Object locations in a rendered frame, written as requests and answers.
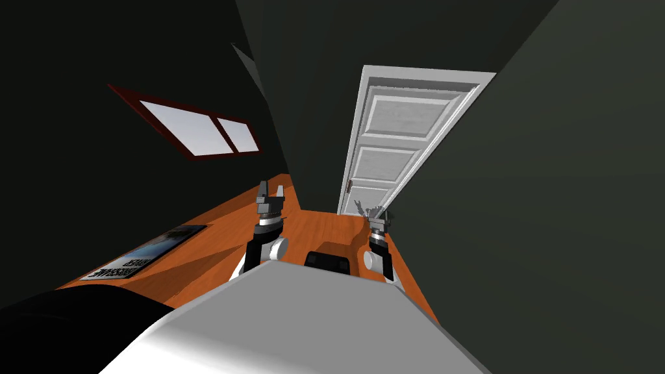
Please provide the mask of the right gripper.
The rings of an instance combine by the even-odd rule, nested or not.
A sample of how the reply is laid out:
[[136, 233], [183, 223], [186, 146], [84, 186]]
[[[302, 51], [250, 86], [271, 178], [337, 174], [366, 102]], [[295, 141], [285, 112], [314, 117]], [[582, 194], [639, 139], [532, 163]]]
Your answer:
[[370, 223], [370, 231], [376, 235], [385, 235], [388, 232], [388, 227], [391, 225], [389, 213], [383, 206], [376, 206], [373, 208], [363, 208], [360, 200], [354, 200], [354, 204], [358, 210], [358, 214], [367, 217]]

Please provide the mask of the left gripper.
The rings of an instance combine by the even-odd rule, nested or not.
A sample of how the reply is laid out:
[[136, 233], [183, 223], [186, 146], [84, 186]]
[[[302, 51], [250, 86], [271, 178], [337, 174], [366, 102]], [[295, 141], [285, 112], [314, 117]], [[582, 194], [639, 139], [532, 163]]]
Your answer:
[[284, 186], [279, 185], [276, 196], [270, 196], [268, 181], [261, 181], [256, 198], [259, 219], [272, 219], [281, 217], [284, 204]]

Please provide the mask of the white panelled door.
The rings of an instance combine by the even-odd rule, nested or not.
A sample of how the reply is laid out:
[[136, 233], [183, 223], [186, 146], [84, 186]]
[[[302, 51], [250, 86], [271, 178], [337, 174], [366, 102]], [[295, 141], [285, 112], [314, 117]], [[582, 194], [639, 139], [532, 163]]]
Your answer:
[[[354, 119], [338, 213], [387, 208], [454, 125], [477, 83], [370, 77]], [[350, 193], [347, 182], [353, 181]]]

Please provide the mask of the red-framed window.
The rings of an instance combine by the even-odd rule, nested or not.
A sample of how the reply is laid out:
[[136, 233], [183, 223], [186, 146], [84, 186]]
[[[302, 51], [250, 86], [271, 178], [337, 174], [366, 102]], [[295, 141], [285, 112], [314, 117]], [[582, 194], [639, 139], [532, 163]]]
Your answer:
[[254, 129], [244, 119], [113, 84], [108, 87], [190, 160], [262, 152]]

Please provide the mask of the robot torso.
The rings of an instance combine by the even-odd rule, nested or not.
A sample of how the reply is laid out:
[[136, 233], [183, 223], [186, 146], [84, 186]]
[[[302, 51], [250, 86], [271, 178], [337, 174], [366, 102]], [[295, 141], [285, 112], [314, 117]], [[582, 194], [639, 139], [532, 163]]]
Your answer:
[[490, 374], [405, 292], [269, 261], [179, 306], [100, 374]]

